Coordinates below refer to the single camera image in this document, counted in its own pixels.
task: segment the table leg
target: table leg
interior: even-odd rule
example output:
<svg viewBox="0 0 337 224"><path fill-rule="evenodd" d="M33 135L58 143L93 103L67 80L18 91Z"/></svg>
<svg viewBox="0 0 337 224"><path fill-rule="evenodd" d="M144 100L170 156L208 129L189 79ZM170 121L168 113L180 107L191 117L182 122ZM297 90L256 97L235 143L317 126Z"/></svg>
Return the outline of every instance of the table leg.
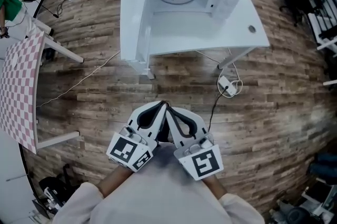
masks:
<svg viewBox="0 0 337 224"><path fill-rule="evenodd" d="M321 50L321 49L324 49L324 48L326 48L326 47L328 47L328 46L330 46L330 45L332 45L332 44L335 44L336 42L337 42L337 37L335 37L333 40L331 40L331 41L329 41L329 42L327 42L327 43L324 43L324 44L318 46L318 47L317 47L317 50L319 51L319 50Z"/></svg>
<svg viewBox="0 0 337 224"><path fill-rule="evenodd" d="M337 80L334 81L328 81L328 82L324 82L323 85L331 85L331 84L336 84Z"/></svg>
<svg viewBox="0 0 337 224"><path fill-rule="evenodd" d="M254 47L247 47L247 48L233 48L231 49L231 55L225 58L219 65L218 68L223 69L224 67L229 66L230 64L234 63L239 58L243 57L250 51L252 51Z"/></svg>
<svg viewBox="0 0 337 224"><path fill-rule="evenodd" d="M66 49L65 47L62 47L61 45L59 45L58 43L52 41L50 38L45 37L44 38L45 44L50 47L53 48L54 50L58 51L59 53L62 53L63 55L79 62L79 63L83 63L84 59L80 56L78 56L77 54L74 54L73 52L69 51L68 49Z"/></svg>
<svg viewBox="0 0 337 224"><path fill-rule="evenodd" d="M40 28L42 31L46 32L48 35L50 34L52 29L48 25L44 24L43 22L41 22L41 21L39 21L38 19L35 19L35 18L33 18L33 21L38 28Z"/></svg>
<svg viewBox="0 0 337 224"><path fill-rule="evenodd" d="M150 69L147 70L147 75L146 75L146 76L147 76L150 80L153 80L153 79L156 78Z"/></svg>
<svg viewBox="0 0 337 224"><path fill-rule="evenodd" d="M78 136L80 136L80 133L78 131L74 131L74 132L71 132L71 133L68 133L68 134L65 134L65 135L61 135L61 136L57 136L57 137L48 139L48 140L43 141L43 142L38 141L36 143L36 149L41 149L43 147L47 147L47 146L51 146L51 145L54 145L54 144L57 144L57 143L60 143L60 142L64 142L64 141L76 138Z"/></svg>

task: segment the wooden floor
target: wooden floor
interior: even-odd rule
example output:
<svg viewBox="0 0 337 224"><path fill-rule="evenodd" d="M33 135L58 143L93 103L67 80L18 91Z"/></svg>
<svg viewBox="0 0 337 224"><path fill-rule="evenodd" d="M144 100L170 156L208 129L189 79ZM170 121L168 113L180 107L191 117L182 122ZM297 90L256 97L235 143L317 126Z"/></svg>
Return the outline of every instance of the wooden floor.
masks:
<svg viewBox="0 0 337 224"><path fill-rule="evenodd" d="M61 1L45 0L44 5L56 9ZM329 130L337 101L322 86L325 63L309 26L294 27L290 14L279 11L281 0L252 1L271 46L236 63L244 81L242 93L219 99L211 131L223 154L221 182L265 213L277 197L295 197L305 187L313 154L333 138ZM78 64L57 55L46 63L39 74L38 104L65 92L120 49L120 3L66 1L59 19L41 10L38 18L54 28L54 37L85 61ZM226 51L206 54L221 60ZM77 180L97 183L104 178L115 168L105 155L113 131L145 103L167 100L208 123L218 95L215 62L187 52L157 56L151 68L156 75L152 81L138 76L118 55L70 93L38 110L41 139L74 130L81 136L37 155L25 150L37 188L40 179L60 173L66 163ZM225 74L236 78L233 66Z"/></svg>

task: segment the white sleeve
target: white sleeve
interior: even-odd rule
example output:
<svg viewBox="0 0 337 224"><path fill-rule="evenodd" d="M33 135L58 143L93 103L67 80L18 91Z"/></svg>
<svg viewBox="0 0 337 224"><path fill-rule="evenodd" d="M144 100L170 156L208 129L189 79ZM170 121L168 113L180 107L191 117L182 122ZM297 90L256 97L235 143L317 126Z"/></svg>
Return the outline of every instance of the white sleeve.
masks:
<svg viewBox="0 0 337 224"><path fill-rule="evenodd" d="M92 210L103 201L99 189L91 183L83 183L54 217L53 224L89 223Z"/></svg>
<svg viewBox="0 0 337 224"><path fill-rule="evenodd" d="M225 194L219 200L233 224L264 224L263 217L248 202L237 195Z"/></svg>

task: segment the black cable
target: black cable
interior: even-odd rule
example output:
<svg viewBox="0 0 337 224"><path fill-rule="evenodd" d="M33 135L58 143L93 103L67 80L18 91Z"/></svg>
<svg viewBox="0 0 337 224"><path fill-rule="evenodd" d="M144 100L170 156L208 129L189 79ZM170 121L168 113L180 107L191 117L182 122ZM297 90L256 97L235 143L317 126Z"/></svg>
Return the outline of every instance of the black cable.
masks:
<svg viewBox="0 0 337 224"><path fill-rule="evenodd" d="M51 14L53 14L53 16L54 16L55 18L58 18L58 15L56 15L55 13L52 13L48 8L46 8L44 5L42 5L38 0L35 0L35 1L38 2L38 4L39 4L42 8L46 9L46 10L49 11Z"/></svg>
<svg viewBox="0 0 337 224"><path fill-rule="evenodd" d="M63 6L63 3L64 3L65 1L66 1L66 0L63 0L62 3L60 3L60 4L57 6L57 8L56 8L56 13L57 13L58 16L60 16L60 15L62 14L62 12L63 12L62 6Z"/></svg>
<svg viewBox="0 0 337 224"><path fill-rule="evenodd" d="M23 23L23 20L25 19L25 17L26 17L26 14L27 14L27 6L26 6L26 4L25 4L25 2L23 2L22 1L22 3L25 5L25 8L26 8L26 12L25 12L25 15L23 15L23 18L22 18L22 21L21 22L19 22L18 24L15 24L15 25L11 25L11 26L6 26L5 25L5 27L7 27L7 28L11 28L11 27L15 27L15 26L17 26L17 25L19 25L19 24L22 24Z"/></svg>
<svg viewBox="0 0 337 224"><path fill-rule="evenodd" d="M213 113L214 113L214 109L216 107L216 103L219 100L219 98L223 95L223 93L228 89L228 86L225 87L225 89L222 91L222 93L216 98L214 105L212 107L212 113L211 113L211 118L210 118L210 125L209 125L209 131L211 129L211 122L212 122L212 118L213 118Z"/></svg>

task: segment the checkered tablecloth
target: checkered tablecloth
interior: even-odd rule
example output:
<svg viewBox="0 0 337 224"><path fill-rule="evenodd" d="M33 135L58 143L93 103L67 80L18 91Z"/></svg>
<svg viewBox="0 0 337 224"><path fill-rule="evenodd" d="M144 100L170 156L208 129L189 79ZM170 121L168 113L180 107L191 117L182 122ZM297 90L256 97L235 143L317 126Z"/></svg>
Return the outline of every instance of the checkered tablecloth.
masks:
<svg viewBox="0 0 337 224"><path fill-rule="evenodd" d="M44 33L38 33L7 49L0 82L0 128L36 153L34 130L35 92ZM18 55L15 67L14 55Z"/></svg>

